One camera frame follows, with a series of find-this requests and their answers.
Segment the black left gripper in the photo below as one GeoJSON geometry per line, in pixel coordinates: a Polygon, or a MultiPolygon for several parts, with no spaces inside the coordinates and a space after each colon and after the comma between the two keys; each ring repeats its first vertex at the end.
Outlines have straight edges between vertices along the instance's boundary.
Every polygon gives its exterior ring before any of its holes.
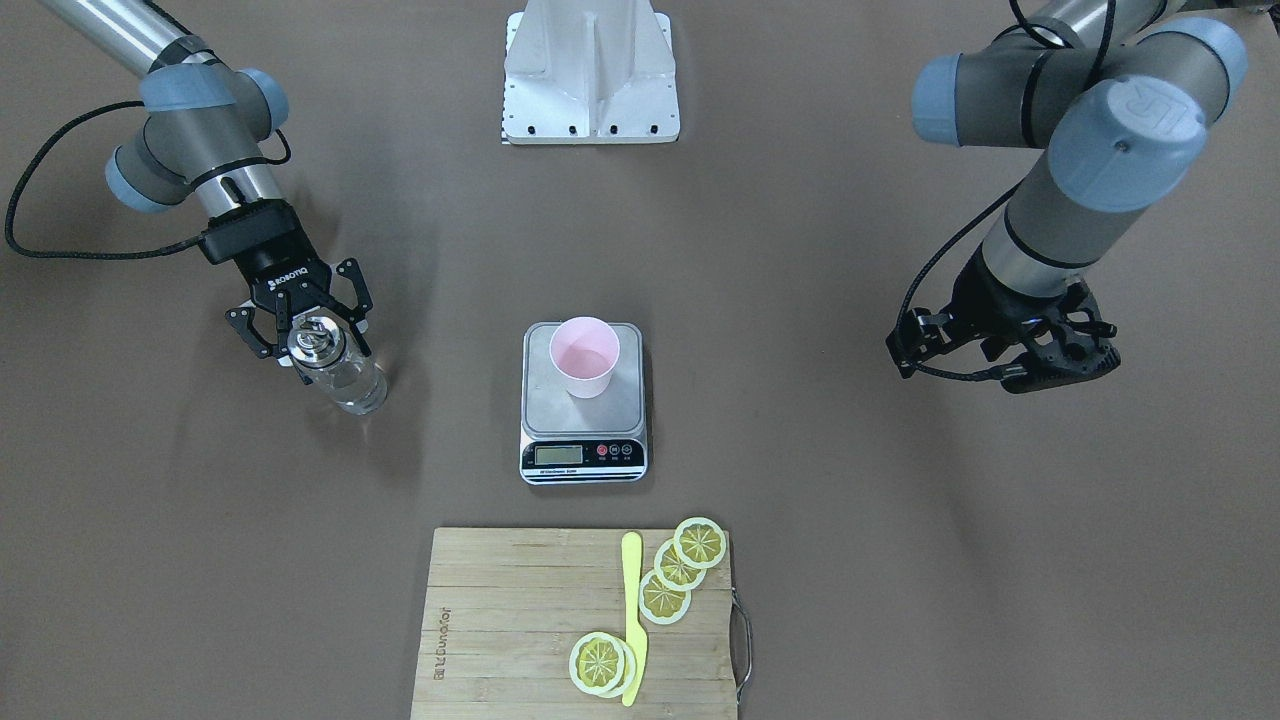
{"type": "Polygon", "coordinates": [[[1023,343],[1024,351],[1012,361],[1018,369],[1004,372],[1000,379],[1009,393],[1098,379],[1121,364],[1111,341],[1117,328],[1102,319],[1085,282],[1074,282],[1051,297],[1019,293],[996,279],[980,250],[960,270],[945,311],[969,325],[980,341],[1000,340],[1004,350],[1023,343]],[[1044,337],[1048,342],[1041,345],[1044,337]]]}

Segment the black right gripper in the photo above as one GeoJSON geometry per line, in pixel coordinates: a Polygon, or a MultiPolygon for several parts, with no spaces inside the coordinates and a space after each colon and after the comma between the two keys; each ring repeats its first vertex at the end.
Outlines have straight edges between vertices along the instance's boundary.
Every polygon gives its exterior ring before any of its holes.
{"type": "MultiPolygon", "coordinates": [[[[232,261],[250,286],[250,299],[255,304],[241,304],[227,310],[225,319],[259,359],[271,357],[276,361],[289,361],[287,340],[292,322],[316,307],[297,291],[301,281],[315,281],[329,288],[332,270],[320,259],[310,237],[301,224],[301,231],[291,238],[292,242],[278,255],[255,252],[250,258],[236,258],[232,261]],[[288,290],[289,304],[278,304],[278,295],[288,290]],[[262,307],[275,323],[276,338],[269,342],[256,329],[255,318],[262,307]]],[[[364,270],[356,258],[337,263],[333,270],[338,278],[349,284],[351,299],[340,301],[340,316],[346,319],[358,351],[372,356],[366,338],[369,332],[369,313],[372,310],[372,296],[364,270]]]]}

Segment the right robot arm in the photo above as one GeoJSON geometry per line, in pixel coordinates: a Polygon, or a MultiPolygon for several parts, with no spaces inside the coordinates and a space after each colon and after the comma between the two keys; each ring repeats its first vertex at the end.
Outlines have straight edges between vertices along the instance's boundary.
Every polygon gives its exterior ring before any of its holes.
{"type": "Polygon", "coordinates": [[[358,263],[329,265],[311,245],[260,143],[289,115],[269,74],[234,70],[148,1],[50,1],[61,18],[140,78],[147,120],[105,165],[116,199],[159,213],[196,197],[207,229],[193,238],[211,264],[233,261],[250,299],[227,319],[257,357],[288,363],[298,318],[325,307],[362,354],[372,306],[358,263]]]}

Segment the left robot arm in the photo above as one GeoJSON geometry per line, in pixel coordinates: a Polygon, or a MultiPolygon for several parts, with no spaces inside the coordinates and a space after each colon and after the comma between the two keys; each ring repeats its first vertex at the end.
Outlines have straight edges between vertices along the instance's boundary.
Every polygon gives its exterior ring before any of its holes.
{"type": "Polygon", "coordinates": [[[1037,149],[983,211],[995,223],[940,311],[902,301],[886,346],[900,375],[978,342],[960,382],[1028,393],[1120,365],[1085,272],[1169,195],[1248,70],[1244,40],[1192,1],[1052,1],[1014,10],[988,47],[928,63],[911,92],[933,143],[1037,149]]]}

